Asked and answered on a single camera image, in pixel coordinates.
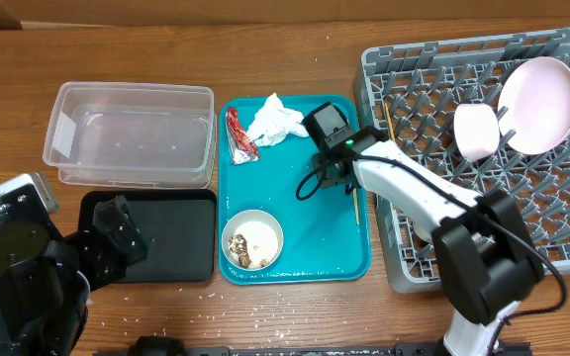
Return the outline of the red foil wrapper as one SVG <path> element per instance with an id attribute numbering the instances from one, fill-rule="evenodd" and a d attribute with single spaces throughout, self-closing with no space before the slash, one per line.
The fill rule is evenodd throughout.
<path id="1" fill-rule="evenodd" d="M 240 124 L 236 108 L 226 109 L 225 122 L 232 164 L 241 165 L 258 161 L 260 159 L 258 148 Z"/>

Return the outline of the white cup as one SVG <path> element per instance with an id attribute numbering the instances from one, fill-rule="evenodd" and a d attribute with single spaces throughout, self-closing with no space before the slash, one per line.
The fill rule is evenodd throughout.
<path id="1" fill-rule="evenodd" d="M 413 229 L 417 237 L 425 243 L 432 243 L 432 232 L 438 228 L 436 222 L 413 221 Z"/>

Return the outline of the small pink bowl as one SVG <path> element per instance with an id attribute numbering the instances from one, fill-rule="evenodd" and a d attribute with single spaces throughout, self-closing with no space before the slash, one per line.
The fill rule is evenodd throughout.
<path id="1" fill-rule="evenodd" d="M 461 155 L 477 161 L 494 154 L 500 130 L 493 109 L 486 104 L 461 104 L 453 117 L 454 140 Z"/>

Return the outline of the large white plate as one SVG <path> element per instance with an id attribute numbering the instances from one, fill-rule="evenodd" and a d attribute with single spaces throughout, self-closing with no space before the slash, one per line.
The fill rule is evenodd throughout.
<path id="1" fill-rule="evenodd" d="M 505 81 L 498 107 L 501 134 L 513 150 L 545 153 L 570 135 L 570 68 L 548 56 L 530 59 Z"/>

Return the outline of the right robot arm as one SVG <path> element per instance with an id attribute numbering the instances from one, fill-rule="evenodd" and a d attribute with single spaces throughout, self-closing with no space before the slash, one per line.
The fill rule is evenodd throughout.
<path id="1" fill-rule="evenodd" d="M 321 179 L 336 174 L 386 199 L 430 237 L 441 287 L 455 308 L 439 353 L 493 354 L 507 317 L 544 277 L 513 198 L 441 178 L 372 127 L 309 135 L 319 149 Z"/>

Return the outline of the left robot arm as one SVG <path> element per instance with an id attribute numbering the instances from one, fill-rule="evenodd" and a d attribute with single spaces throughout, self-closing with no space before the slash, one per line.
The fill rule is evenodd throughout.
<path id="1" fill-rule="evenodd" d="M 125 196 L 92 213 L 90 228 L 63 236 L 33 185 L 0 197 L 0 355 L 70 354 L 89 295 L 146 259 Z"/>

